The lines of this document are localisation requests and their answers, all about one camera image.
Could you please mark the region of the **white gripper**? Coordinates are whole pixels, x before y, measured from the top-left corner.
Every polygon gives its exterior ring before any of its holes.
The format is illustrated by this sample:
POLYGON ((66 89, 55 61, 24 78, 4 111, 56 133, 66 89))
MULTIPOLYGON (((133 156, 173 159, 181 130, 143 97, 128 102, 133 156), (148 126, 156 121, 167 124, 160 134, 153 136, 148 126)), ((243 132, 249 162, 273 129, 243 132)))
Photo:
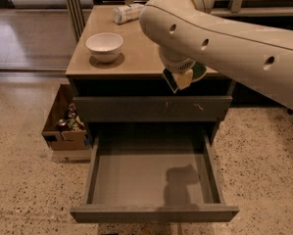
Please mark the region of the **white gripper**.
POLYGON ((195 61, 163 46, 160 46, 158 51, 164 67, 173 73, 172 77, 177 88, 183 90, 189 87, 193 78, 191 68, 195 65, 195 61))

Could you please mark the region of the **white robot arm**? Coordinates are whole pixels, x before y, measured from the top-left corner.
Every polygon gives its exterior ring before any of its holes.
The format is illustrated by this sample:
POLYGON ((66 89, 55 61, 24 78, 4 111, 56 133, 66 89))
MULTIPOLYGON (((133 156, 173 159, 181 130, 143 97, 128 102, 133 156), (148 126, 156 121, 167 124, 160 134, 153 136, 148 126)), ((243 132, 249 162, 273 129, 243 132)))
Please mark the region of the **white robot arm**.
POLYGON ((293 30, 213 16, 215 0, 149 0, 139 23, 172 73, 198 62, 293 110, 293 30))

